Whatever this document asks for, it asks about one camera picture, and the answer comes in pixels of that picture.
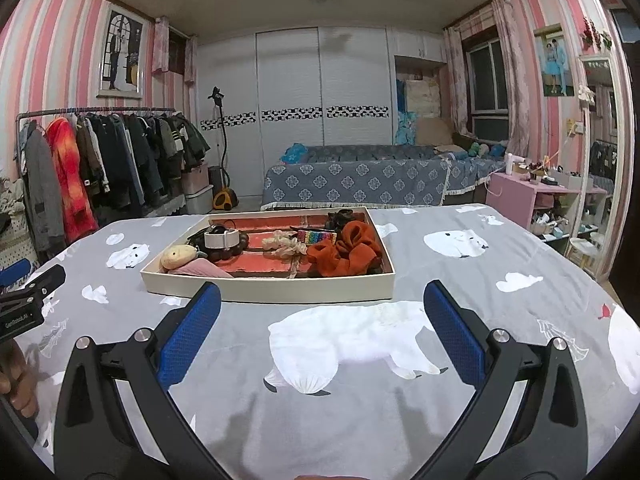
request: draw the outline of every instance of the groom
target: groom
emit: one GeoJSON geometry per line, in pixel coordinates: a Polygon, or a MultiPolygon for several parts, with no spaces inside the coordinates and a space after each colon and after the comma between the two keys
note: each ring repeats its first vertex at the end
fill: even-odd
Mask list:
{"type": "Polygon", "coordinates": [[[556,62],[560,69],[560,86],[562,87],[562,95],[566,95],[566,80],[564,79],[564,64],[566,63],[566,52],[564,48],[558,45],[557,40],[551,40],[553,48],[556,51],[556,62]]]}

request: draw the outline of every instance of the red jacket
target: red jacket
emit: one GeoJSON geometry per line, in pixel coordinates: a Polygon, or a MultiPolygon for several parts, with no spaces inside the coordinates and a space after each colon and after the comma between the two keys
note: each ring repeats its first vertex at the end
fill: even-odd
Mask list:
{"type": "Polygon", "coordinates": [[[45,133],[51,147],[62,192],[62,216],[66,238],[73,243],[98,228],[80,179],[80,154],[72,125],[65,118],[53,121],[45,133]]]}

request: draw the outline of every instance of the white sliding door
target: white sliding door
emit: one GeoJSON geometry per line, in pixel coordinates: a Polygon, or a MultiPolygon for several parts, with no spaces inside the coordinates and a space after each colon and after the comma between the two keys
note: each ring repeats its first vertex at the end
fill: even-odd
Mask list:
{"type": "Polygon", "coordinates": [[[324,143],[391,144],[384,28],[320,27],[324,143]]]}
{"type": "Polygon", "coordinates": [[[261,195],[264,183],[258,92],[255,74],[255,35],[218,41],[198,48],[198,106],[200,127],[211,146],[206,160],[217,165],[222,157],[222,129],[211,95],[214,86],[224,94],[228,151],[226,170],[238,196],[261,195]]]}
{"type": "Polygon", "coordinates": [[[258,105],[264,167],[275,166],[294,142],[322,146],[318,30],[256,34],[258,105]]]}

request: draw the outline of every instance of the woman in blue dress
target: woman in blue dress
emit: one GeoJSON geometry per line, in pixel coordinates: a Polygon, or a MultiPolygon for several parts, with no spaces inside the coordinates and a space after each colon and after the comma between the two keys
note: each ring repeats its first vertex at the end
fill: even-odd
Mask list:
{"type": "Polygon", "coordinates": [[[557,94],[556,87],[560,85],[560,65],[556,56],[556,50],[551,43],[546,44],[545,84],[551,86],[551,93],[557,94]]]}

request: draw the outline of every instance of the mirror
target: mirror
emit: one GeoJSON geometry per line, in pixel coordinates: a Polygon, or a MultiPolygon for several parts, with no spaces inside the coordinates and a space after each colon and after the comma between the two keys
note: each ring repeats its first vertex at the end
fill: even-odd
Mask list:
{"type": "Polygon", "coordinates": [[[578,215],[577,238],[572,238],[569,257],[594,276],[609,225],[616,183],[618,119],[609,60],[582,57],[587,86],[593,93],[589,106],[589,172],[582,215],[578,215]]]}

